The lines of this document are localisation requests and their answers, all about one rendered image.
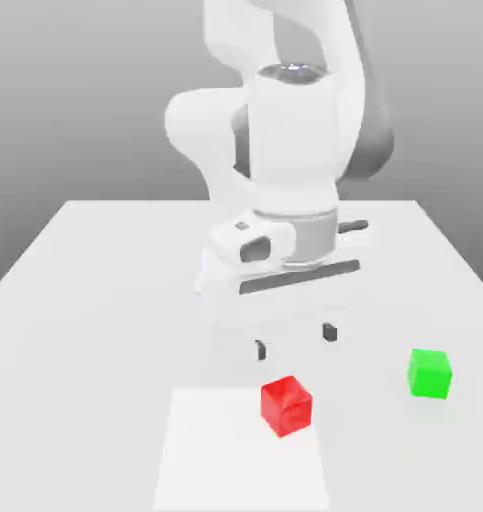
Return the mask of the small green cube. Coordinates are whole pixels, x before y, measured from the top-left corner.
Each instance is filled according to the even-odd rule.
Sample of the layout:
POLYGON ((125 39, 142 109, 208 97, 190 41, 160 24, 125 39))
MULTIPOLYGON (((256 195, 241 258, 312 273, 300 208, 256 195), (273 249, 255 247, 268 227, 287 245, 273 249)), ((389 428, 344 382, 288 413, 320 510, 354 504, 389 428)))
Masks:
POLYGON ((415 397, 446 400, 453 370, 444 351, 413 349, 408 366, 408 384, 415 397))

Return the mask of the small red cube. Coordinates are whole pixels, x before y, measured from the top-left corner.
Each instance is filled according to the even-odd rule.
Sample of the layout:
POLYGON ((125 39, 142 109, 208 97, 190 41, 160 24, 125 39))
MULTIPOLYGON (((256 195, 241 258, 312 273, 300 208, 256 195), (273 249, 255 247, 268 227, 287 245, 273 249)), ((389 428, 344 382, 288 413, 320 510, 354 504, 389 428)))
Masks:
POLYGON ((311 425, 312 405, 312 395, 294 376, 267 383, 260 390, 261 416, 280 438, 311 425))

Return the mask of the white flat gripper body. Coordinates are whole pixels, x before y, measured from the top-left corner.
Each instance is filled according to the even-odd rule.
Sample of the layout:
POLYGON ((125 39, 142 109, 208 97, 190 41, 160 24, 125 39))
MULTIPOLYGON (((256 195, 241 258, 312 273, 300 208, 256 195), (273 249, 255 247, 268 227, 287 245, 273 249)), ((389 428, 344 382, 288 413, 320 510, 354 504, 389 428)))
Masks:
POLYGON ((345 306, 360 293, 364 269, 357 259, 259 275, 209 279, 209 322, 218 330, 244 330, 345 306))

